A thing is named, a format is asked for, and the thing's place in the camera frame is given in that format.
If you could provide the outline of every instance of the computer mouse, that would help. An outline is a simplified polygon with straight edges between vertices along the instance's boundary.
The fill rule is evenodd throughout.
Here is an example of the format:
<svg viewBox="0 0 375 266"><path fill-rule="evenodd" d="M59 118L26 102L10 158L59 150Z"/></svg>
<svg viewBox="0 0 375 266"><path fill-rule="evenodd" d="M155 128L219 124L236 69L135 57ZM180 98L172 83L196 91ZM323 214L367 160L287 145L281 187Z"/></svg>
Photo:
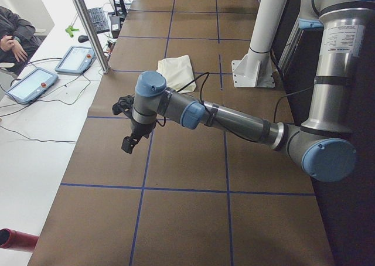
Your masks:
<svg viewBox="0 0 375 266"><path fill-rule="evenodd" d="M88 41L88 36L80 35L78 37L78 42L86 42Z"/></svg>

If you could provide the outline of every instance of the folded cloth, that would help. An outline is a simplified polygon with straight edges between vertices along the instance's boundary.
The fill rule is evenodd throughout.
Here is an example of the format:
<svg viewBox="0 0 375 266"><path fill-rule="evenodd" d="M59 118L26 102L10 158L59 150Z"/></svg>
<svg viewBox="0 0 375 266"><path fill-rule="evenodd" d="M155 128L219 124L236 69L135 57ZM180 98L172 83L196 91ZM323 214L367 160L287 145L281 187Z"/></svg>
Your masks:
<svg viewBox="0 0 375 266"><path fill-rule="evenodd" d="M178 58L165 58L159 61L157 72L164 76L166 85L176 91L194 80L189 55ZM194 82L180 93L193 92L195 88L196 84Z"/></svg>

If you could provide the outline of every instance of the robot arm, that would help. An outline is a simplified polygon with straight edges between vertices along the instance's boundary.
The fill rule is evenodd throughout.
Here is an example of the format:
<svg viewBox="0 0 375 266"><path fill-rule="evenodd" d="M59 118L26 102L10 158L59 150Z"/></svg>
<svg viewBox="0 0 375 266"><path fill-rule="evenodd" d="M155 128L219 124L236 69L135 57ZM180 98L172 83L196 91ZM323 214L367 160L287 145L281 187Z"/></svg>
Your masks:
<svg viewBox="0 0 375 266"><path fill-rule="evenodd" d="M342 139L351 133L345 126L350 86L365 26L374 15L373 0L301 1L300 17L305 17L302 23L316 28L319 22L325 28L311 110L301 127L275 124L215 103L197 101L167 88L159 73L147 71L138 79L135 97L121 97L112 108L114 114L123 112L132 121L132 134L125 137L123 150L131 154L139 140L155 128L159 114L190 129L202 123L269 145L317 180L343 179L356 163L354 146Z"/></svg>

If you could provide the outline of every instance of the hand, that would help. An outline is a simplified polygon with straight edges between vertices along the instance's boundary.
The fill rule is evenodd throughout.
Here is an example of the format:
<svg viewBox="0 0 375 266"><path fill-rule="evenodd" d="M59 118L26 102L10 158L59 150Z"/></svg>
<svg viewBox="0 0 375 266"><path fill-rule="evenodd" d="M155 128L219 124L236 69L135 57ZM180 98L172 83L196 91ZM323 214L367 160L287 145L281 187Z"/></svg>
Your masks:
<svg viewBox="0 0 375 266"><path fill-rule="evenodd" d="M14 46L12 47L12 51L14 54L14 57L16 57L17 62L20 60L25 62L28 59L28 54L26 51L24 51L23 47L17 40L14 41Z"/></svg>
<svg viewBox="0 0 375 266"><path fill-rule="evenodd" d="M4 52L10 51L14 47L14 42L16 42L16 40L13 40L12 36L3 36L0 40L1 50Z"/></svg>

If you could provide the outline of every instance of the white desk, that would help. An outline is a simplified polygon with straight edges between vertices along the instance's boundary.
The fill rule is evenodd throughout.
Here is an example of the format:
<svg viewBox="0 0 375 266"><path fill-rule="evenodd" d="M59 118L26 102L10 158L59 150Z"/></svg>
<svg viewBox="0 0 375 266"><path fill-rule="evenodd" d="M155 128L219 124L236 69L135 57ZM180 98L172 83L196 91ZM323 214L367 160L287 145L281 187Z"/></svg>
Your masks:
<svg viewBox="0 0 375 266"><path fill-rule="evenodd" d="M74 27L80 28L80 31L74 32L73 38L64 31L69 24L56 25L31 61L63 57L72 45L89 46L89 42L77 41L79 35L85 34L79 19ZM102 46L108 39L105 34L98 35ZM54 71L57 63L58 61L38 62L36 66ZM26 67L19 78L25 77L34 68L32 65ZM96 60L85 73L91 83L76 103L65 105L58 101L50 103L37 101L19 113L3 117L0 125L29 138L77 141L102 75ZM47 93L75 78L76 76L59 75L58 81ZM59 99L72 103L86 85L88 81L81 76L43 100ZM14 103L5 96L0 106ZM13 105L0 108L0 115L14 112L22 107L24 106ZM0 128L0 229L9 228L35 235L40 234L74 146L74 143L29 141L16 133ZM30 257L31 253L0 250L0 266L24 266L27 265Z"/></svg>

